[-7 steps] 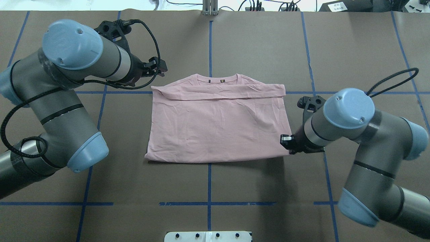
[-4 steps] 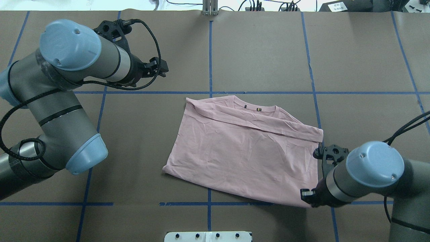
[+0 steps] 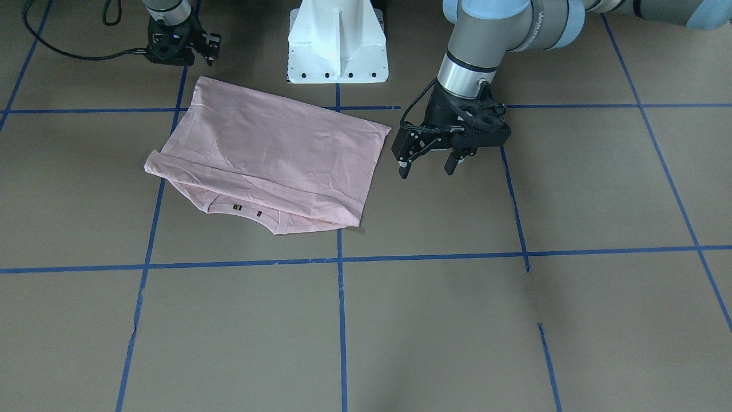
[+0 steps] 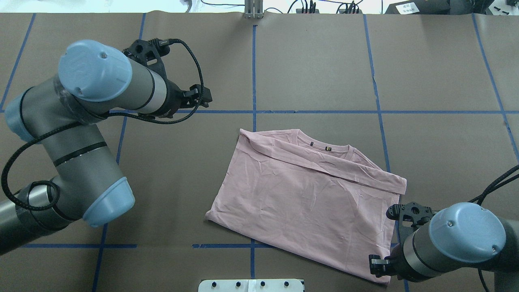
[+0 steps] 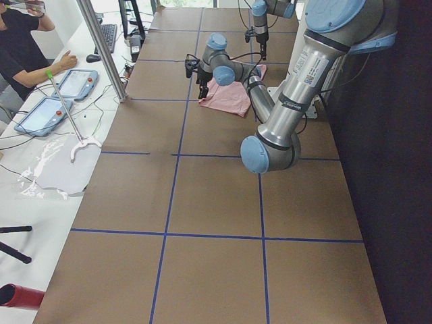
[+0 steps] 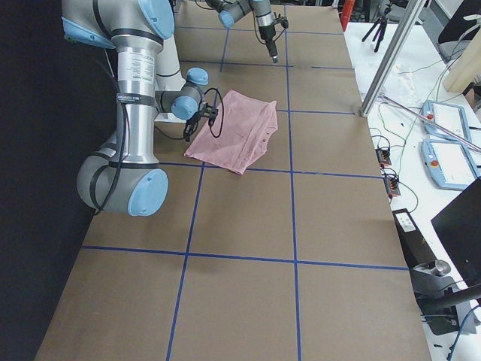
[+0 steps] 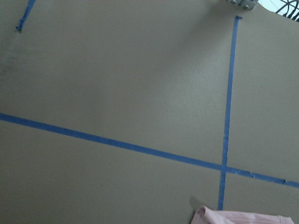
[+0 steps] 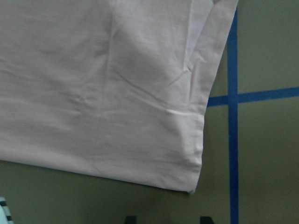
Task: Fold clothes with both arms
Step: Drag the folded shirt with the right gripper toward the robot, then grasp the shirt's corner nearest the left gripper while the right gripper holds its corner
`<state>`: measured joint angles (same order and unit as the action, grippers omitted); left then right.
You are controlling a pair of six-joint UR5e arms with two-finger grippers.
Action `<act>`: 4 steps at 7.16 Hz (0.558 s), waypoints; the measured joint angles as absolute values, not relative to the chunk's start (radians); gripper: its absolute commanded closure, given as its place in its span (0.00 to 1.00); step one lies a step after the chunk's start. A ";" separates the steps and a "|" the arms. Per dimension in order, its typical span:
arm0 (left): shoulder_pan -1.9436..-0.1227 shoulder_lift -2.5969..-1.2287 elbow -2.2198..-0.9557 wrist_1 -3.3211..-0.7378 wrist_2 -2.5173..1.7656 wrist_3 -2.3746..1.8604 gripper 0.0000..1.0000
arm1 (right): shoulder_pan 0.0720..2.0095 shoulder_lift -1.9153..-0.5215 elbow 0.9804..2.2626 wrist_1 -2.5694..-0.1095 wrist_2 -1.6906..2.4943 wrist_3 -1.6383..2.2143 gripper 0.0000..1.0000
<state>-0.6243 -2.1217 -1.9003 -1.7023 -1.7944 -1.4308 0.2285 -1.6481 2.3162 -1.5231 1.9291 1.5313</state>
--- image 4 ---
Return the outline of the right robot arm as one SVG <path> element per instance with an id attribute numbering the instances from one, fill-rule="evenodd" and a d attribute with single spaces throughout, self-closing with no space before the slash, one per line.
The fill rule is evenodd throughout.
<path id="1" fill-rule="evenodd" d="M 517 292 L 517 220 L 498 217 L 470 202 L 440 211 L 415 202 L 394 204 L 386 216 L 410 226 L 399 227 L 401 242 L 389 256 L 369 255 L 369 271 L 375 277 L 397 276 L 418 283 L 460 268 L 476 268 L 494 273 L 495 291 Z"/>

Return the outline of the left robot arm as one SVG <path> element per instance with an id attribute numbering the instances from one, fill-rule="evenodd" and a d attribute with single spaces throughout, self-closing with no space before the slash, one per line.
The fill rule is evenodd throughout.
<path id="1" fill-rule="evenodd" d="M 129 211 L 135 197 L 97 124 L 123 116 L 160 125 L 190 118 L 212 101 L 202 69 L 180 39 L 135 40 L 119 51 L 92 39 L 70 44 L 58 72 L 12 100 L 8 128 L 24 141 L 6 162 L 1 188 L 1 254 L 77 220 L 100 227 Z M 8 174 L 41 144 L 57 176 L 18 191 Z"/>

